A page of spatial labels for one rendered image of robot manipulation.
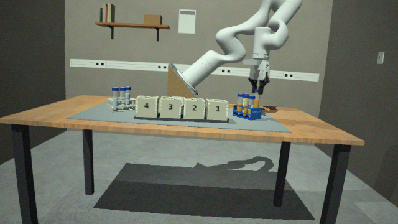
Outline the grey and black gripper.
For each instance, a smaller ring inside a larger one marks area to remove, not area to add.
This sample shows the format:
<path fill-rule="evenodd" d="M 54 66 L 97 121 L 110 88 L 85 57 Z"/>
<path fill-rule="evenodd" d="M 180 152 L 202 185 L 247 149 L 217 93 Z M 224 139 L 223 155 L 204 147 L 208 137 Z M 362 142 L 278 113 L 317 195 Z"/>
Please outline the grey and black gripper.
<path fill-rule="evenodd" d="M 248 80 L 252 84 L 252 93 L 254 89 L 257 89 L 257 81 L 259 80 L 258 95 L 263 94 L 263 89 L 267 83 L 269 83 L 270 76 L 270 65 L 268 60 L 261 60 L 259 65 L 251 65 L 250 75 Z"/>

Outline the grey bench mat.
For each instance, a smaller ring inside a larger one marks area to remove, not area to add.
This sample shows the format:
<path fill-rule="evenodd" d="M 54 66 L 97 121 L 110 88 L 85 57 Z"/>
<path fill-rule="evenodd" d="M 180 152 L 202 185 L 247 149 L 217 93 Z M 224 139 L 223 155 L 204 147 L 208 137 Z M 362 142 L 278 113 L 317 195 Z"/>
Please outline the grey bench mat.
<path fill-rule="evenodd" d="M 262 111 L 261 119 L 248 120 L 233 116 L 233 109 L 228 108 L 228 123 L 134 119 L 135 115 L 136 111 L 111 112 L 107 109 L 106 101 L 102 104 L 69 116 L 66 119 L 292 133 L 292 131 L 287 129 L 265 111 Z"/>

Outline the blue tube rack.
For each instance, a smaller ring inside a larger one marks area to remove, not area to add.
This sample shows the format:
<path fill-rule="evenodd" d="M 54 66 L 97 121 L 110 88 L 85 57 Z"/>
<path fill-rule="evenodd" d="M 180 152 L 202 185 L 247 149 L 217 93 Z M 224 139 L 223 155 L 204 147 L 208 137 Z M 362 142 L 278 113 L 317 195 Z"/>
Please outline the blue tube rack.
<path fill-rule="evenodd" d="M 248 108 L 248 107 L 239 106 L 239 107 L 242 107 L 242 108 L 250 109 L 251 110 L 251 114 L 248 114 L 248 113 L 243 113 L 242 111 L 236 111 L 237 106 L 238 105 L 234 105 L 233 106 L 233 116 L 237 116 L 237 117 L 248 119 L 248 120 L 261 119 L 262 108 L 260 108 L 260 107 L 258 107 L 258 108 Z M 237 113 L 241 113 L 241 114 L 238 115 Z M 245 114 L 246 116 L 244 117 L 243 114 Z M 248 116 L 250 116 L 250 118 Z"/>

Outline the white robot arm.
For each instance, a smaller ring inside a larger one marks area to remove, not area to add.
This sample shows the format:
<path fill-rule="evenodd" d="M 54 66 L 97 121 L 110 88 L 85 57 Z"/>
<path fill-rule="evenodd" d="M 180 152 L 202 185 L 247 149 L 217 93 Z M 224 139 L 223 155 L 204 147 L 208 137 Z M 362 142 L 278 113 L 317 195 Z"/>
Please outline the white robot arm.
<path fill-rule="evenodd" d="M 286 43 L 289 37 L 286 25 L 301 5 L 302 0 L 262 0 L 259 11 L 249 20 L 238 26 L 221 29 L 216 34 L 216 42 L 224 55 L 210 50 L 183 73 L 177 70 L 179 75 L 197 93 L 195 87 L 218 67 L 226 63 L 238 63 L 245 58 L 246 49 L 237 38 L 238 34 L 254 35 L 254 59 L 243 60 L 243 65 L 260 65 L 261 60 L 269 60 L 270 50 L 278 50 Z M 271 9 L 274 15 L 269 21 Z M 267 23 L 269 27 L 265 27 Z M 271 34 L 272 31 L 275 34 Z"/>

